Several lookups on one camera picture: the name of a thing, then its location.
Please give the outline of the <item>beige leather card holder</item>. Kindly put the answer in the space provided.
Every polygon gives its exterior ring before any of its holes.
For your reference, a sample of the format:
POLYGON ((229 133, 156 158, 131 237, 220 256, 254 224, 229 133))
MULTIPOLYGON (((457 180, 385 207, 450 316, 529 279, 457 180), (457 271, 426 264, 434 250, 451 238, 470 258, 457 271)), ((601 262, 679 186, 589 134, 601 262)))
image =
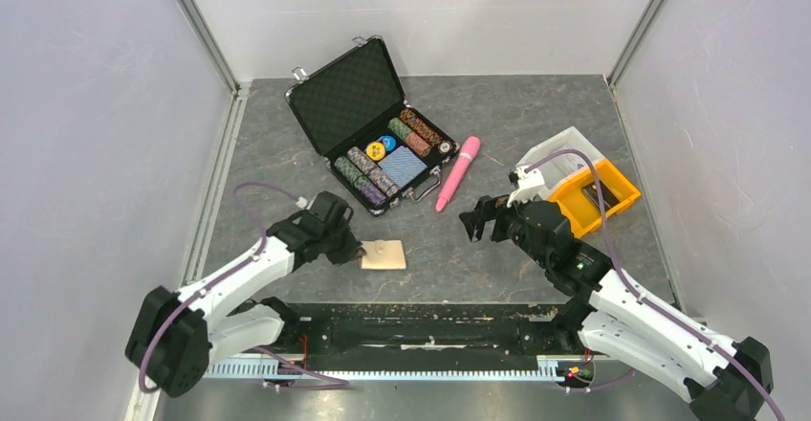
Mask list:
POLYGON ((406 254, 401 240, 363 241, 362 270, 404 270, 406 254))

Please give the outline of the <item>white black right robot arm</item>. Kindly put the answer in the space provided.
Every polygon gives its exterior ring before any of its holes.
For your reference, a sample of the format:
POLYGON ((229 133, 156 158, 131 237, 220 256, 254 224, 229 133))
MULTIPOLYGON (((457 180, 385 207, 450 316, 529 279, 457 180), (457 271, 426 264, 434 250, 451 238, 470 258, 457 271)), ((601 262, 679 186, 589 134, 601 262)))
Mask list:
POLYGON ((493 223, 569 297, 539 340, 602 353, 669 388, 700 420, 754 420, 774 387, 768 348, 711 330, 651 294, 604 252, 576 238, 559 205, 484 196, 459 216, 470 241, 493 223))

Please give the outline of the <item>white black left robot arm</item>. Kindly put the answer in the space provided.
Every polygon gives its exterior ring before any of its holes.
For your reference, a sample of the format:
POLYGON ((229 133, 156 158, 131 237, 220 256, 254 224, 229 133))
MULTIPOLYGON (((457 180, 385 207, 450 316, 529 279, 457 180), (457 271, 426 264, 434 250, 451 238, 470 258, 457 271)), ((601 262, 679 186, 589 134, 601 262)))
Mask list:
POLYGON ((299 313, 277 298, 254 305, 249 299, 322 255, 334 265, 353 261, 362 244, 350 228, 354 212, 336 194, 297 198, 296 206, 289 217, 261 227, 246 252, 214 273, 175 291, 158 286, 144 297, 124 349, 141 392, 176 398, 235 354, 298 344, 299 313))

